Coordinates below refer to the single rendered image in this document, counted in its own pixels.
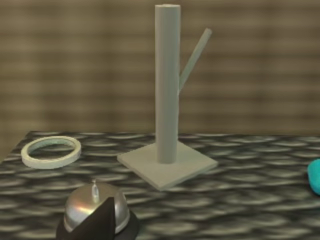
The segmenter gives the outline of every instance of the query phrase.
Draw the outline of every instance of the teal object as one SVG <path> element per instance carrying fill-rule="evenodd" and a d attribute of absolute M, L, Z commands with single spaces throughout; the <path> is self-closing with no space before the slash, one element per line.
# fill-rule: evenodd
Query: teal object
<path fill-rule="evenodd" d="M 307 168 L 309 184 L 315 194 L 320 195 L 320 159 L 312 161 Z"/>

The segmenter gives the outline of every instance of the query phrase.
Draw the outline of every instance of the black object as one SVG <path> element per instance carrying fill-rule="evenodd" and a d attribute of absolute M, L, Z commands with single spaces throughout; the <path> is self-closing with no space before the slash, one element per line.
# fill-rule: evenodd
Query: black object
<path fill-rule="evenodd" d="M 135 240 L 139 233 L 139 220 L 130 211 L 127 226 L 115 235 L 116 218 L 114 198 L 109 197 L 91 215 L 89 215 L 72 232 L 64 226 L 64 220 L 59 222 L 56 230 L 56 240 Z"/>

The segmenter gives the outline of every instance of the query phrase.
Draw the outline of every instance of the square base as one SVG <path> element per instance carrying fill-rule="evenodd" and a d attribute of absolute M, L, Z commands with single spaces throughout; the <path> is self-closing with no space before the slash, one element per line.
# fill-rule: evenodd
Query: square base
<path fill-rule="evenodd" d="M 121 154 L 118 161 L 159 191 L 166 190 L 218 165 L 218 162 L 178 142 L 177 161 L 157 162 L 156 144 Z"/>

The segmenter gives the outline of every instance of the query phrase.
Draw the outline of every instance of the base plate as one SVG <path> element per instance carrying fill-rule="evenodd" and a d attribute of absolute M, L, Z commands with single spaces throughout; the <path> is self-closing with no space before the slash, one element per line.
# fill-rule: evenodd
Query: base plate
<path fill-rule="evenodd" d="M 171 188 L 218 165 L 217 161 L 181 142 L 177 143 L 175 163 L 158 163 L 155 143 L 121 154 L 117 159 L 159 191 Z"/>
<path fill-rule="evenodd" d="M 127 226 L 115 235 L 114 240 L 135 240 L 139 233 L 139 220 L 137 216 L 130 211 L 130 220 Z M 64 219 L 62 218 L 56 229 L 55 240 L 63 240 L 69 233 L 65 229 Z"/>

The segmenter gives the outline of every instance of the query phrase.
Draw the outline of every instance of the roll of tape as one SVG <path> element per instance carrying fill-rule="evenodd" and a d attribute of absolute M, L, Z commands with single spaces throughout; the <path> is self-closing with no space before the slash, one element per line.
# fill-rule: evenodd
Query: roll of tape
<path fill-rule="evenodd" d="M 37 159 L 30 156 L 36 149 L 46 146 L 63 144 L 73 147 L 73 151 L 68 155 L 54 159 Z M 33 169 L 57 169 L 69 165 L 79 159 L 81 154 L 81 143 L 69 136 L 48 136 L 42 137 L 26 144 L 21 150 L 22 162 Z"/>

